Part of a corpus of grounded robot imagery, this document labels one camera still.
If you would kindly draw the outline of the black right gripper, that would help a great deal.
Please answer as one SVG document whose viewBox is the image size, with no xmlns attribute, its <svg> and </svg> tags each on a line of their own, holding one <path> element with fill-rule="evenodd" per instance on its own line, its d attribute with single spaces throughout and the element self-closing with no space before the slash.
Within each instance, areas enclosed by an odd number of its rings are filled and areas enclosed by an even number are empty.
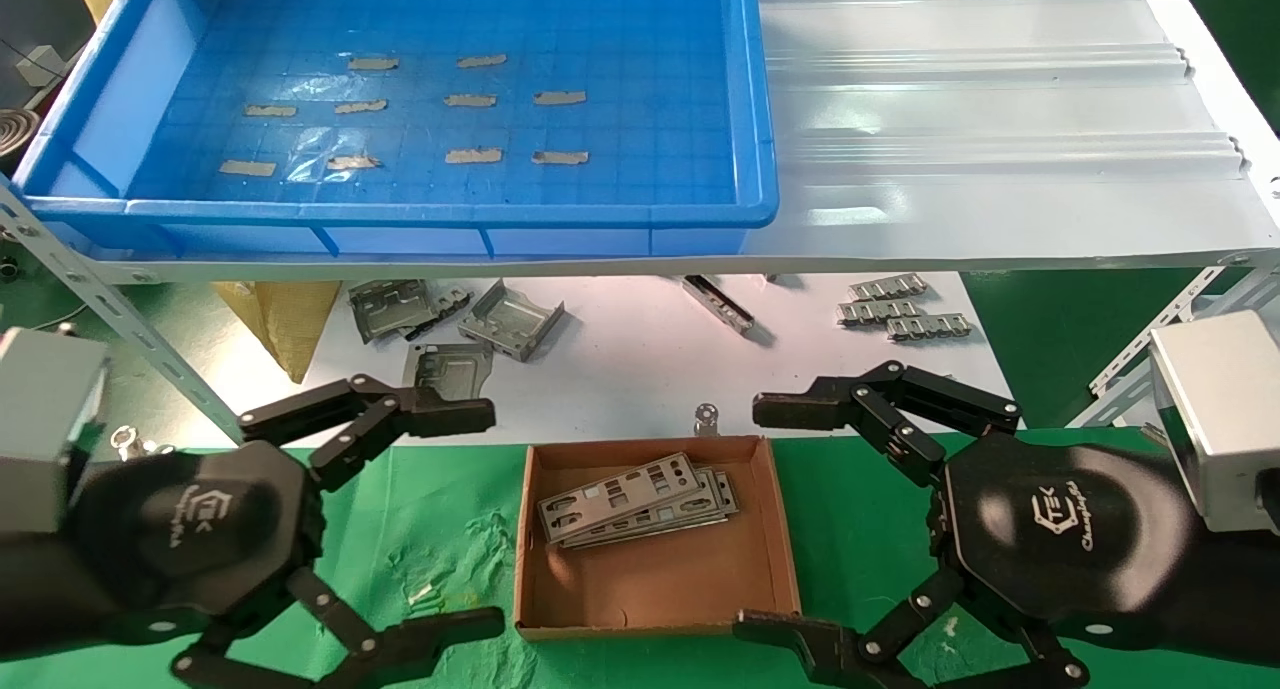
<svg viewBox="0 0 1280 689">
<path fill-rule="evenodd" d="M 897 361 L 818 377 L 803 393 L 760 393 L 751 417 L 773 429 L 850 428 L 916 487 L 940 484 L 948 531 L 941 558 L 951 569 L 938 569 L 870 631 L 739 612 L 735 638 L 794 652 L 813 684 L 924 688 L 900 654 L 956 603 L 995 630 L 1015 628 L 1027 662 L 945 688 L 1087 686 L 1085 663 L 1044 625 L 1196 628 L 1196 511 L 1166 455 L 1006 435 L 1021 419 L 1011 400 Z M 946 464 L 915 417 L 983 438 Z"/>
</svg>

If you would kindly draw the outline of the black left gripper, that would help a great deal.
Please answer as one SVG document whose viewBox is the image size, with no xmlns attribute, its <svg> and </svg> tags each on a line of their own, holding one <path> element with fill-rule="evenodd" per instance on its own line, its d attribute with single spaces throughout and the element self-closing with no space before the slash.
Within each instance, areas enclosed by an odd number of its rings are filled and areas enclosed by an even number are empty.
<svg viewBox="0 0 1280 689">
<path fill-rule="evenodd" d="M 495 424 L 490 400 L 444 400 L 358 374 L 242 414 L 241 433 L 256 442 L 238 450 L 93 470 L 70 507 L 70 542 L 110 602 L 92 622 L 93 643 L 147 645 L 209 629 L 170 665 L 188 688 L 385 688 L 430 677 L 451 647 L 499 636 L 504 613 L 483 607 L 372 630 L 311 570 L 323 551 L 320 489 L 340 489 L 401 437 Z M 339 432 L 310 455 L 310 471 L 276 448 L 332 428 Z M 293 603 L 346 648 L 330 672 L 312 680 L 227 656 L 236 636 Z"/>
</svg>

